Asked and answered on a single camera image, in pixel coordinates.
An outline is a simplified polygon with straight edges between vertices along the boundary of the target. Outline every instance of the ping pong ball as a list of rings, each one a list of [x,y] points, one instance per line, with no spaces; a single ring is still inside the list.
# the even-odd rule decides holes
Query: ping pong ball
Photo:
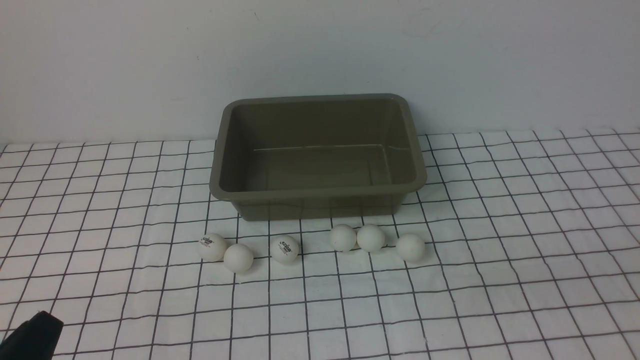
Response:
[[[218,234],[206,234],[198,242],[198,253],[204,261],[218,261],[227,250],[227,242]]]
[[[376,225],[364,225],[356,235],[358,245],[366,252],[382,249],[385,244],[385,233]]]
[[[245,272],[253,263],[251,249],[243,244],[233,244],[225,252],[225,267],[232,272]]]
[[[299,252],[298,242],[289,235],[276,236],[271,242],[271,257],[281,264],[294,261]]]
[[[424,241],[416,234],[402,235],[396,244],[396,251],[402,260],[415,263],[424,256]]]
[[[356,232],[351,226],[336,225],[329,232],[329,240],[336,251],[349,251],[356,245]]]

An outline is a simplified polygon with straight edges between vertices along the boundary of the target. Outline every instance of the white cloth with black grid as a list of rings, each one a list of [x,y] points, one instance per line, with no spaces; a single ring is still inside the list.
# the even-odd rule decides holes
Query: white cloth with black grid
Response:
[[[0,338],[45,310],[58,360],[640,357],[640,130],[419,138],[428,183],[395,216],[278,222],[209,196],[213,140],[8,145]],[[335,253],[342,223],[388,246]],[[206,232],[251,271],[201,262]],[[276,234],[301,240],[293,265]]]

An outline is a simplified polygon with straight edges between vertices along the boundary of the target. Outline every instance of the black object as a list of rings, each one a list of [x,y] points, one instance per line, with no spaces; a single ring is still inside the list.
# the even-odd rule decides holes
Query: black object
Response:
[[[46,311],[37,313],[0,343],[0,360],[50,360],[63,325]]]

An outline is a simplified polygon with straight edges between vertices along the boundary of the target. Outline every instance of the black grid line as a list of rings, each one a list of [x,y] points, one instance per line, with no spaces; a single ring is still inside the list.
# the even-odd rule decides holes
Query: black grid line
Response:
[[[526,169],[527,173],[529,174],[529,176],[531,176],[531,173],[530,173],[529,169],[528,169],[526,166],[525,166],[525,169]],[[534,181],[533,183],[534,183],[534,185],[535,185],[535,187],[536,187],[537,191],[540,191],[540,188],[538,187],[538,184],[536,184],[536,183],[535,183],[535,181]],[[511,193],[511,191],[509,190],[509,188],[508,188],[508,187],[507,187],[507,189],[508,189],[508,191],[509,191],[509,196],[511,197],[511,200],[515,203],[515,200],[514,200],[514,198],[513,198],[513,194]],[[548,209],[550,209],[550,207],[549,207],[549,205],[548,205],[548,203],[547,203],[546,199],[544,199],[544,197],[543,197],[543,200],[545,201],[545,204],[547,205],[547,208],[548,208]],[[519,215],[520,215],[520,218],[521,218],[521,220],[522,220],[522,222],[523,222],[524,226],[527,228],[527,232],[528,232],[529,234],[532,234],[531,229],[529,228],[529,225],[527,224],[527,222],[526,222],[525,218],[522,216],[522,214],[519,214]],[[560,290],[560,287],[559,287],[559,285],[558,285],[558,283],[557,283],[556,275],[554,275],[553,270],[551,269],[551,267],[550,267],[550,266],[549,266],[549,264],[547,263],[547,260],[542,256],[542,251],[540,250],[540,247],[538,246],[538,244],[537,244],[535,241],[534,241],[534,245],[535,245],[536,249],[538,250],[538,254],[540,254],[540,257],[542,258],[542,261],[544,262],[545,266],[546,266],[546,267],[547,267],[547,269],[549,270],[549,273],[551,274],[551,278],[552,278],[552,280],[553,280],[553,283],[554,283],[554,285],[556,286],[556,290],[558,291],[558,293],[560,294],[560,297],[562,298],[562,300],[563,300],[563,302],[564,302],[564,306],[568,309],[568,308],[569,308],[569,305],[568,305],[568,303],[567,303],[566,299],[564,298],[564,295],[563,295],[562,291]],[[583,333],[582,333],[582,330],[580,329],[580,327],[579,327],[579,325],[578,325],[578,323],[577,323],[577,321],[576,321],[576,319],[575,319],[575,316],[573,315],[573,313],[572,313],[571,311],[569,311],[569,315],[571,316],[571,319],[573,320],[573,323],[574,323],[575,327],[578,329],[578,332],[580,333],[580,335],[581,335],[581,336],[584,336],[584,335],[583,335]],[[587,347],[587,349],[589,350],[589,354],[591,355],[591,358],[595,359],[595,356],[593,355],[593,351],[592,351],[592,350],[591,350],[591,348],[589,347],[589,344],[587,344],[587,341],[584,339],[584,337],[582,338],[582,341],[583,341],[584,345]],[[547,343],[546,341],[545,341],[545,346],[547,347],[547,351],[549,352],[549,356],[553,357],[553,355],[552,355],[552,353],[551,353],[551,349],[549,349],[549,347],[548,347],[548,343]]]
[[[394,221],[394,229],[396,230],[396,236],[400,239],[400,232],[398,231],[398,226],[396,224],[396,216],[395,215],[391,215],[391,219],[393,219],[393,221]],[[413,297],[413,306],[415,306],[415,312],[418,314],[418,318],[422,318],[422,315],[420,315],[420,307],[418,306],[418,299],[415,296],[415,287],[413,286],[413,279],[411,278],[411,273],[409,272],[409,266],[407,265],[406,261],[404,262],[404,269],[406,271],[406,276],[409,279],[409,285],[411,286],[411,293],[412,293],[412,297]],[[431,352],[429,351],[429,343],[427,342],[427,334],[424,332],[424,326],[422,326],[422,324],[420,324],[420,329],[422,331],[422,337],[424,338],[424,346],[426,348],[427,356],[428,356],[429,360],[431,360]]]
[[[574,153],[575,153],[575,151],[573,151],[573,147],[571,146],[571,144],[570,144],[570,143],[568,143],[568,142],[567,142],[567,144],[568,144],[569,148],[572,150],[572,152],[574,152]],[[582,163],[582,160],[580,160],[580,158],[578,158],[578,161],[579,161],[579,162],[580,162],[580,164],[584,167],[584,164]],[[595,179],[593,179],[593,177],[591,177],[591,174],[590,174],[590,173],[588,173],[588,174],[589,174],[589,177],[591,178],[591,180],[595,183]],[[568,187],[568,184],[566,183],[566,181],[565,181],[562,177],[561,177],[561,179],[562,179],[562,182],[564,182],[565,186],[567,186],[567,187]],[[574,194],[573,194],[573,193],[572,193],[572,197],[573,197],[574,201],[576,201],[576,202],[577,202],[577,199],[575,198],[575,196],[574,196]],[[593,227],[593,224],[592,224],[591,220],[589,219],[589,217],[587,216],[587,214],[584,212],[584,210],[583,210],[583,209],[581,209],[580,211],[582,212],[582,214],[584,215],[584,217],[587,219],[587,221],[589,222],[589,224]],[[558,219],[556,218],[556,216],[555,216],[555,215],[553,215],[553,213],[552,213],[552,216],[553,216],[554,220],[556,221],[556,224],[557,224],[558,228],[562,229],[562,226],[560,225],[560,222],[558,221]],[[598,236],[598,238],[599,238],[599,239],[600,239],[600,241],[602,242],[602,245],[605,247],[605,249],[607,249],[607,250],[608,250],[608,247],[607,247],[606,243],[604,242],[604,240],[602,239],[602,237],[600,236],[600,234],[599,234],[598,232],[596,232],[596,235]],[[570,242],[570,241],[568,241],[568,239],[567,239],[567,242],[569,243],[569,246],[570,246],[570,247],[572,248],[572,250],[573,250],[573,245],[571,245],[571,242]],[[620,264],[618,263],[618,260],[616,259],[616,257],[615,257],[615,256],[611,256],[611,257],[613,258],[613,260],[616,262],[616,264],[618,265],[618,267],[619,267],[619,268],[620,268],[620,270],[622,271],[623,269],[622,269],[622,267],[620,266]],[[584,266],[584,262],[581,260],[581,258],[579,258],[578,256],[576,256],[576,259],[578,259],[578,262],[580,262],[580,264],[582,265],[582,267],[583,267],[584,271],[587,273],[587,268],[586,268],[586,266]],[[600,297],[600,299],[604,301],[604,299],[603,299],[602,295],[601,295],[601,294],[600,294],[600,292],[598,291],[598,288],[595,286],[595,283],[593,282],[592,278],[590,278],[590,277],[588,277],[588,278],[589,278],[589,282],[591,283],[592,287],[595,289],[596,294],[598,295],[598,297]],[[608,307],[608,306],[605,306],[605,308],[607,309],[607,312],[609,313],[609,316],[611,317],[611,320],[612,320],[612,321],[614,322],[614,324],[616,325],[616,328],[618,328],[618,330],[620,331],[620,326],[618,325],[618,323],[617,323],[617,321],[616,321],[615,317],[614,317],[614,316],[613,316],[613,314],[611,313],[611,310],[609,309],[609,307]],[[629,343],[628,343],[628,341],[627,341],[626,337],[624,337],[624,336],[623,336],[622,338],[623,338],[623,340],[625,341],[625,343],[627,344],[627,347],[628,347],[629,351],[630,351],[631,353],[633,353],[633,348],[631,347],[631,345],[629,345]],[[585,345],[587,346],[587,348],[589,349],[589,351],[591,351],[591,348],[589,347],[589,344],[587,344],[587,342],[586,342],[586,341],[585,341],[584,343],[585,343]]]
[[[454,141],[456,142],[456,145],[457,145],[457,144],[458,144],[458,141],[456,140],[456,137],[455,137],[455,136],[454,136]],[[441,171],[440,171],[440,167],[438,166],[438,162],[437,162],[437,160],[435,159],[435,157],[434,157],[434,162],[435,162],[435,164],[436,164],[436,166],[437,166],[438,173],[440,174],[440,178],[442,178],[442,173],[441,173]],[[469,170],[469,168],[468,168],[468,167],[467,167],[467,172],[468,172],[468,174],[469,174],[469,177],[471,177],[471,170]],[[446,193],[447,193],[447,197],[448,197],[448,198],[451,198],[451,196],[450,196],[450,194],[449,194],[449,190],[448,190],[446,187],[445,187],[445,191],[446,191]],[[457,221],[458,221],[458,226],[460,226],[460,229],[462,230],[462,235],[463,235],[463,237],[466,239],[466,238],[467,238],[467,235],[466,235],[465,229],[464,229],[464,227],[462,226],[462,222],[460,221],[460,217],[458,216],[458,211],[456,210],[456,207],[455,207],[455,206],[453,206],[453,202],[451,202],[451,208],[453,209],[453,212],[454,212],[454,214],[456,215],[456,219],[457,219]],[[503,340],[504,342],[507,342],[507,339],[504,337],[504,331],[502,330],[502,326],[501,326],[500,322],[498,321],[498,316],[495,314],[495,310],[494,310],[494,308],[493,308],[493,304],[491,303],[491,298],[489,297],[489,291],[486,289],[486,282],[484,281],[484,277],[483,277],[482,273],[480,272],[480,269],[478,269],[478,267],[477,267],[476,258],[475,258],[475,256],[474,256],[473,252],[471,251],[471,246],[469,246],[469,242],[468,242],[468,241],[465,241],[465,243],[467,244],[467,248],[469,249],[469,253],[471,254],[471,259],[472,259],[473,264],[474,264],[474,266],[475,266],[475,268],[476,268],[476,272],[477,272],[478,276],[480,276],[480,280],[482,281],[483,288],[484,288],[484,293],[485,293],[485,295],[486,295],[486,298],[487,298],[487,299],[488,299],[488,301],[489,301],[489,306],[491,307],[491,312],[493,313],[493,319],[495,320],[495,323],[498,325],[498,330],[500,331],[500,336],[502,337],[502,340]],[[460,324],[460,329],[461,329],[461,330],[462,330],[462,332],[464,333],[464,329],[462,329],[462,324]],[[509,358],[513,360],[513,355],[511,354],[511,350],[509,349],[509,347],[507,347],[507,352],[508,352],[508,354],[509,354]]]
[[[163,145],[164,145],[164,142],[160,144],[160,152],[162,152],[162,146]],[[134,154],[135,154],[136,146],[137,146],[137,144],[134,145]],[[157,177],[157,174],[154,175],[153,184],[156,183],[156,177]],[[150,203],[151,203],[151,194],[149,194],[149,199],[148,199],[148,204],[150,204]],[[145,209],[145,217],[144,217],[143,222],[145,222],[146,219],[147,219],[148,209],[149,209],[149,207],[147,206],[147,208]],[[134,256],[134,264],[135,264],[135,261],[138,259],[138,253],[139,253],[138,251],[140,250],[140,243],[142,242],[142,236],[143,236],[143,231],[142,231],[142,229],[140,229],[140,237],[138,238],[138,246],[136,247],[136,254]],[[114,348],[118,344],[118,337],[120,335],[120,329],[122,327],[122,320],[124,319],[124,310],[125,310],[125,306],[127,305],[127,300],[129,299],[129,290],[131,289],[131,282],[133,281],[133,273],[134,273],[134,269],[133,268],[134,267],[135,266],[132,266],[131,274],[129,276],[129,282],[127,283],[127,292],[125,293],[124,301],[122,302],[122,310],[120,310],[120,321],[118,322],[118,329],[116,330],[116,336],[115,336],[115,340],[113,342]],[[114,354],[115,354],[115,352],[112,353],[111,360],[113,360]]]
[[[187,153],[189,153],[189,146],[191,145],[191,142],[189,142],[187,144]],[[184,158],[184,163],[186,165],[187,160],[189,159],[188,156],[185,156]],[[180,186],[180,192],[178,194],[178,202],[180,202],[180,198],[182,197],[182,189],[184,187],[184,177],[186,175],[186,170],[182,171],[182,184]],[[175,221],[178,221],[178,215],[180,214],[180,205],[178,205],[177,209],[175,210]],[[169,262],[171,261],[171,251],[173,249],[173,237],[175,236],[175,226],[173,227],[173,232],[171,234],[171,244],[169,244],[169,254],[166,257],[166,265],[165,265],[165,270],[164,270],[164,279],[163,279],[163,286],[162,289],[160,290],[160,300],[158,301],[158,309],[156,312],[156,323],[154,324],[154,334],[151,337],[151,342],[154,343],[156,340],[156,332],[157,332],[157,327],[158,327],[158,318],[160,316],[160,308],[162,307],[162,299],[163,299],[163,295],[164,295],[164,287],[166,285],[166,277],[169,274]],[[149,350],[149,360],[151,360],[152,356],[154,354],[154,347],[151,346],[151,349]]]

